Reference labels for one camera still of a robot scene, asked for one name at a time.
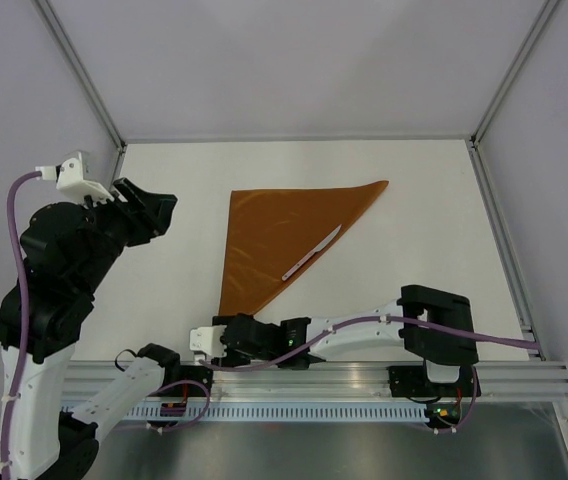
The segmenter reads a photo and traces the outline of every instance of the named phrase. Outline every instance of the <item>plastic knife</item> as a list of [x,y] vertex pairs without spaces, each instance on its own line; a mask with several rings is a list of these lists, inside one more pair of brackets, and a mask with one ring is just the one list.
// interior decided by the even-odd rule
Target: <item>plastic knife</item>
[[331,240],[333,240],[338,233],[340,233],[340,229],[342,228],[342,225],[338,225],[337,228],[335,230],[333,230],[331,233],[328,234],[328,236],[322,240],[320,243],[317,244],[317,246],[311,250],[310,252],[308,252],[306,255],[304,255],[304,257],[297,262],[295,265],[293,265],[293,267],[286,272],[284,275],[282,275],[282,281],[285,282],[286,280],[288,280],[289,278],[291,278],[291,276],[297,272],[302,265],[304,265],[306,262],[308,262],[311,257],[313,257],[313,255],[315,255],[316,253],[321,252],[322,250],[324,250],[324,248],[326,248],[326,246],[331,243]]

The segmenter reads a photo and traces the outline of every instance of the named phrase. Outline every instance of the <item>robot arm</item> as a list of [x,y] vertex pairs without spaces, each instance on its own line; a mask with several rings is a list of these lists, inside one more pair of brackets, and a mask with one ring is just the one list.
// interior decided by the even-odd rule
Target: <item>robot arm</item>
[[[364,317],[406,317],[426,314],[427,322],[473,332],[467,298],[420,285],[402,287],[400,299],[368,312],[337,318],[295,318],[281,324],[263,324],[250,315],[214,317],[212,327],[194,329],[190,349],[196,360],[210,358],[220,366],[247,365],[253,359],[271,361],[292,352],[334,325]],[[366,322],[335,330],[301,353],[278,364],[307,369],[310,364],[338,354],[376,346],[399,346],[424,359],[425,381],[454,384],[460,367],[479,361],[474,340],[396,322]]]
[[[14,401],[9,465],[11,479],[80,479],[99,443],[128,410],[165,382],[180,378],[180,357],[149,345],[106,390],[69,414],[60,414],[64,374],[93,309],[94,293],[124,247],[163,235],[177,198],[145,192],[125,178],[107,191],[85,178],[77,152],[42,178],[77,203],[45,206],[31,218],[20,243],[30,301],[28,347],[17,398],[8,398],[21,334],[19,286],[0,308],[4,399]],[[0,461],[0,478],[4,465]]]

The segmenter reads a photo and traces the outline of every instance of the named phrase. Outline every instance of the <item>orange fabric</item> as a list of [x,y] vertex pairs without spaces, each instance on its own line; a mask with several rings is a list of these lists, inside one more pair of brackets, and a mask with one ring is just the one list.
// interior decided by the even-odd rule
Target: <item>orange fabric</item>
[[[344,235],[387,185],[231,192],[219,314],[261,310]],[[282,281],[338,225],[331,243]]]

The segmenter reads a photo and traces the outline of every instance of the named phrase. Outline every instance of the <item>white bracket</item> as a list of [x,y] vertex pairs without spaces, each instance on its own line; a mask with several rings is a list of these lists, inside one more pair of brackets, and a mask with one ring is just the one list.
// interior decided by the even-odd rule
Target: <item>white bracket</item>
[[224,325],[192,329],[189,339],[190,350],[196,353],[204,353],[208,357],[225,357],[226,346],[221,342],[224,330],[226,330]]
[[57,180],[57,190],[75,203],[83,204],[86,197],[93,202],[113,200],[113,195],[104,186],[88,180],[88,154],[77,150],[66,157],[59,167],[37,167],[43,180]]

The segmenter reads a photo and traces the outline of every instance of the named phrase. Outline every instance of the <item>metal frame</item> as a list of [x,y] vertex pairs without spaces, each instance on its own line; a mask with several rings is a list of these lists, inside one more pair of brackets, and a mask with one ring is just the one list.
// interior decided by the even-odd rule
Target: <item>metal frame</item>
[[[49,0],[31,0],[50,31],[53,40],[69,64],[87,101],[117,148],[112,180],[117,177],[126,151],[126,141],[120,135],[90,75],[78,56],[59,17]],[[546,0],[522,42],[509,69],[500,82],[491,102],[482,115],[473,135],[466,139],[471,163],[493,230],[499,255],[525,338],[543,338],[535,331],[534,315],[526,294],[525,283],[514,254],[499,199],[495,195],[490,172],[481,155],[481,140],[489,130],[505,98],[543,33],[557,13],[562,0]],[[434,136],[365,136],[358,139],[434,139]],[[266,141],[266,140],[335,140],[331,137],[300,138],[202,138],[191,141]],[[563,441],[568,451],[568,372],[564,364],[544,361],[543,351],[529,352],[529,362],[481,362],[478,375],[484,395],[480,402],[544,402],[552,403]],[[365,402],[369,405],[396,404],[390,398],[383,363],[332,363],[316,366],[309,372],[265,370],[257,374],[215,374],[213,396],[223,403],[246,401],[275,402],[282,398],[311,398],[313,402]],[[71,362],[63,394],[67,407],[94,394],[112,379],[115,370],[110,362]]]
[[[221,403],[405,403],[405,398],[391,397],[386,370],[390,365],[421,363],[328,362],[302,371],[268,368],[250,373],[215,372],[211,396]],[[568,402],[568,370],[561,362],[480,362],[476,368],[482,386],[482,396],[477,400],[480,403]],[[71,362],[62,399],[86,401],[118,373],[112,362]]]
[[62,22],[57,16],[57,13],[55,13],[55,10],[48,0],[31,0],[31,2],[37,10],[37,13],[39,13],[40,17],[42,18],[44,25],[46,25],[46,28],[53,37],[53,41],[60,49],[64,60],[66,60],[69,67],[71,68],[73,76],[79,83],[79,86],[84,92],[89,105],[97,116],[97,119],[106,129],[106,132],[111,141],[115,144],[115,147],[118,149],[118,151],[121,151],[126,146],[126,143],[122,139],[117,126],[113,122],[113,118],[104,105],[104,101],[95,88],[95,85],[93,84],[93,81],[91,80],[86,67],[84,67],[82,60],[77,54],[75,47],[73,47],[71,39],[66,33],[66,30],[64,29]]
[[543,33],[546,31],[546,28],[551,23],[551,20],[555,16],[558,7],[563,1],[564,0],[546,0],[544,2],[544,5],[537,14],[537,17],[535,17],[535,20],[533,21],[533,24],[531,25],[526,38],[515,54],[515,58],[506,71],[506,75],[504,75],[504,78],[500,82],[495,95],[493,95],[488,108],[484,112],[484,115],[482,115],[482,119],[480,120],[480,123],[478,124],[472,136],[474,142],[480,142],[482,138],[484,138],[484,135],[486,135],[486,132],[491,126],[495,115],[499,111],[502,103],[504,102],[504,99],[508,95],[509,90],[515,83],[517,77],[522,72],[522,69],[530,58],[533,49],[542,38]]

